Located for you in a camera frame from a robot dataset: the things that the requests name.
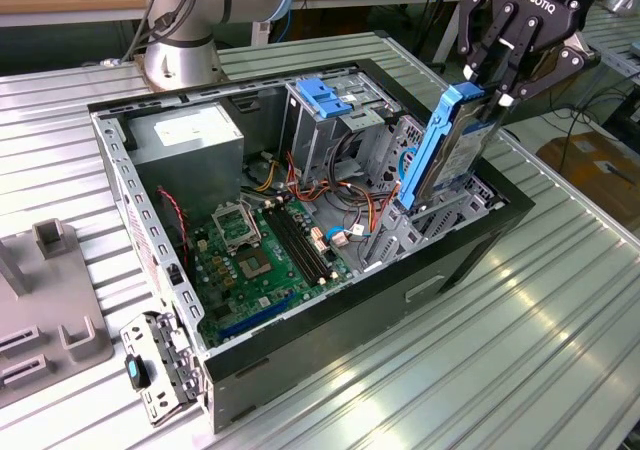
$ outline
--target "aluminum extrusion table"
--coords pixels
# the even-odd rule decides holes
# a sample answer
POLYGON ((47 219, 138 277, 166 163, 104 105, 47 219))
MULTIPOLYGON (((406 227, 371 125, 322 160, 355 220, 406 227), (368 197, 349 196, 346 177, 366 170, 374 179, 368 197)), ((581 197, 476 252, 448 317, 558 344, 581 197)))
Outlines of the aluminum extrusion table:
MULTIPOLYGON (((640 16, 620 17, 598 3, 591 7, 582 33, 607 67, 623 77, 640 74, 640 58, 630 51, 631 44, 640 41, 640 16)), ((640 75, 633 82, 640 84, 640 75)))
MULTIPOLYGON (((432 109, 444 87, 373 34, 221 57, 234 78, 372 58, 432 109)), ((199 407, 153 429, 118 330, 154 302, 85 108, 147 91, 134 66, 0 79, 0 236, 71 223, 115 345, 0 410, 3 448, 613 448, 640 417, 640 243, 501 135, 486 156, 536 207, 461 285, 219 435, 199 407)))

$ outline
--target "robotic arm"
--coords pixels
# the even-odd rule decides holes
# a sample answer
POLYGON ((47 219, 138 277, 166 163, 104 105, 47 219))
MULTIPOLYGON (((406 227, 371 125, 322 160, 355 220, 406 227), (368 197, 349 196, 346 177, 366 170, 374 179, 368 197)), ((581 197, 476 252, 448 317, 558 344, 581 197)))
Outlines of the robotic arm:
POLYGON ((213 83, 223 73, 211 28, 266 22, 286 15, 292 0, 152 0, 145 72, 154 85, 177 89, 213 83))
POLYGON ((532 98, 595 62, 579 32, 594 1, 461 0, 458 51, 467 56, 467 80, 484 85, 493 76, 491 57, 501 51, 508 54, 485 119, 496 106, 511 107, 532 98), (472 23, 487 7, 491 26, 484 35, 474 34, 472 23), (541 63, 552 55, 557 56, 555 67, 540 75, 541 63))

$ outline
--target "green circuit board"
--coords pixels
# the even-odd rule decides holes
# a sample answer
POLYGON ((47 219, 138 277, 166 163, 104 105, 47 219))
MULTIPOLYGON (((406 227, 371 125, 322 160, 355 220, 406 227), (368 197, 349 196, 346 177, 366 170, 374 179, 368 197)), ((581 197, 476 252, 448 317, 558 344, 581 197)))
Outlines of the green circuit board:
MULTIPOLYGON (((314 224, 304 207, 294 201, 287 203, 284 209, 297 223, 304 238, 313 243, 309 231, 314 224)), ((332 278, 322 284, 309 284, 267 223, 262 210, 253 209, 251 215, 261 235, 260 245, 239 248, 234 255, 228 253, 213 220, 193 229, 189 235, 197 255, 194 287, 205 311, 198 329, 209 346, 217 346, 227 338, 244 333, 351 277, 349 268, 337 255, 332 255, 331 261, 318 255, 331 271, 332 278)), ((246 233, 242 219, 230 216, 226 220, 218 224, 227 239, 246 233)))

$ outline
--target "cardboard box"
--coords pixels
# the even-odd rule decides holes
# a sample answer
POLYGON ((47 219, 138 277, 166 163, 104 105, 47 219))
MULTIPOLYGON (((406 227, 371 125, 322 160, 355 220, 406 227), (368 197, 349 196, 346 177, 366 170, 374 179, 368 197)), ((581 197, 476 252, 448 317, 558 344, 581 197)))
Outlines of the cardboard box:
MULTIPOLYGON (((538 156, 556 171, 564 142, 565 138, 556 138, 538 150, 538 156)), ((595 131, 573 135, 562 176, 628 230, 640 228, 640 165, 607 137, 595 131)))

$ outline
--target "blue drive bracket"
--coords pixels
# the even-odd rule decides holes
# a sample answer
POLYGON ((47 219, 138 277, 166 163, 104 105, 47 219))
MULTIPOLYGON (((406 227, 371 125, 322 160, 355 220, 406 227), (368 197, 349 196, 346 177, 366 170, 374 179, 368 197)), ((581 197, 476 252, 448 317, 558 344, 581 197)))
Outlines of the blue drive bracket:
POLYGON ((470 82, 451 85, 442 94, 436 111, 431 115, 424 139, 402 181, 398 200, 404 208, 410 209, 415 202, 423 178, 429 171, 442 142, 453 129, 460 106, 484 95, 484 90, 470 82))
POLYGON ((322 118, 337 117, 353 110, 351 105, 338 98, 333 88, 319 78, 300 80, 296 88, 322 118))

